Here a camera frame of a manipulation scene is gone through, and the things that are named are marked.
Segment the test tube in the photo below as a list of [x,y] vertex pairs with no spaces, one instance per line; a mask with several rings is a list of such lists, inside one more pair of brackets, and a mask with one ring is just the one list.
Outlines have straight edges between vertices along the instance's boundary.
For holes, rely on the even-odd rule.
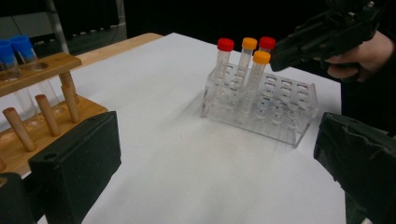
[[218,100],[222,95],[222,86],[224,84],[225,75],[227,73],[230,54],[233,50],[233,40],[230,38],[220,38],[218,41],[218,58],[214,70],[214,95],[213,100]]
[[[1,81],[10,81],[22,77],[21,69],[19,68],[11,42],[8,40],[0,40],[0,64],[4,69],[0,79]],[[35,104],[27,89],[14,91],[14,95],[22,109],[21,118],[23,120],[29,119],[27,125],[36,126],[44,121],[38,117]]]
[[238,70],[236,73],[235,80],[233,82],[233,87],[240,91],[244,85],[245,76],[248,71],[248,66],[250,64],[251,56],[253,55],[253,50],[257,48],[257,40],[251,37],[245,37],[242,40],[242,50],[241,57],[239,58]]
[[256,91],[259,88],[264,72],[265,65],[270,61],[271,55],[268,52],[257,50],[253,55],[253,65],[251,68],[250,76],[247,80],[246,90],[242,99],[239,110],[243,113],[249,113],[253,105]]
[[[12,47],[19,53],[27,70],[40,71],[45,69],[46,65],[40,63],[35,51],[33,50],[32,43],[27,35],[16,35],[10,39]],[[48,79],[37,83],[40,93],[46,95],[49,100],[49,105],[55,112],[63,112],[64,108],[59,105],[59,99],[55,94],[50,81]]]
[[259,50],[265,51],[265,52],[271,52],[271,50],[274,49],[276,44],[276,40],[273,39],[271,36],[263,36],[260,38],[259,42]]

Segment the hand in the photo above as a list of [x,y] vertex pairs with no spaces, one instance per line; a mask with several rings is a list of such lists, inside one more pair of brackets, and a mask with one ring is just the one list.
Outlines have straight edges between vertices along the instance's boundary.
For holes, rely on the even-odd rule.
[[[325,60],[331,63],[327,73],[336,78],[347,78],[359,74],[363,82],[374,75],[395,51],[395,43],[387,36],[376,31],[372,39],[341,55]],[[341,67],[339,63],[359,63],[359,67]]]

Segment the test tube rack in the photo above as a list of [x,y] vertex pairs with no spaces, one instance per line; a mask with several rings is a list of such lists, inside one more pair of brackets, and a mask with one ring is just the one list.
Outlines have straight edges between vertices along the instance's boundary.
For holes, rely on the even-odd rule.
[[0,81],[0,97],[7,96],[14,91],[27,88],[36,83],[58,76],[62,83],[64,101],[56,106],[64,108],[62,113],[53,113],[60,130],[60,134],[54,136],[50,132],[50,126],[42,112],[38,116],[46,122],[42,122],[35,127],[27,127],[25,124],[29,119],[23,120],[28,140],[34,144],[33,150],[26,148],[25,144],[18,135],[18,131],[12,128],[0,133],[0,173],[13,172],[19,175],[25,175],[30,171],[28,161],[39,151],[54,142],[60,136],[69,132],[84,119],[97,114],[107,112],[108,110],[76,93],[73,78],[70,71],[80,65],[81,59],[67,53],[57,53],[49,57],[39,59],[39,62],[45,67],[40,71],[27,70],[24,65],[21,66],[22,77],[16,80]]
[[254,103],[248,113],[239,106],[246,93],[245,83],[238,83],[238,65],[228,63],[222,81],[208,75],[201,112],[202,118],[226,123],[296,148],[318,113],[315,84],[303,83],[264,72]]

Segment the wooden test tube rack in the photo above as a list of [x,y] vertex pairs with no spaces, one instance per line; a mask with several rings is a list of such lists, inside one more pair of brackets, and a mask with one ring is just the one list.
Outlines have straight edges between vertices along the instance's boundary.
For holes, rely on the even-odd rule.
[[[11,128],[0,133],[0,173],[13,172],[19,175],[25,175],[30,171],[28,160],[36,153],[70,131],[84,119],[108,111],[105,107],[77,94],[70,71],[73,68],[81,66],[81,60],[79,58],[66,53],[57,53],[42,58],[39,62],[44,65],[44,70],[29,71],[22,66],[22,77],[11,81],[0,81],[0,97],[27,88],[48,78],[58,76],[62,83],[65,99],[58,106],[63,107],[64,111],[62,113],[53,113],[52,120],[48,119],[48,114],[46,115],[46,113],[40,112],[38,116],[44,122],[35,127],[24,125],[28,133],[25,136],[28,138],[28,144],[22,140],[23,138],[20,137],[19,131],[12,128],[13,125],[10,122]],[[29,119],[23,120],[22,123],[25,124],[28,121]],[[58,128],[58,135],[51,129],[51,124],[52,127],[55,125]]]

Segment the blue cap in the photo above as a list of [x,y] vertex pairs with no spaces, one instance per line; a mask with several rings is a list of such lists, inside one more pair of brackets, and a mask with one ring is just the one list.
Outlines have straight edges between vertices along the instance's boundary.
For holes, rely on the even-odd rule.
[[23,58],[31,58],[34,56],[33,46],[27,35],[13,36],[11,41],[12,47],[21,54]]
[[8,40],[0,40],[0,62],[6,64],[15,62],[14,50]]

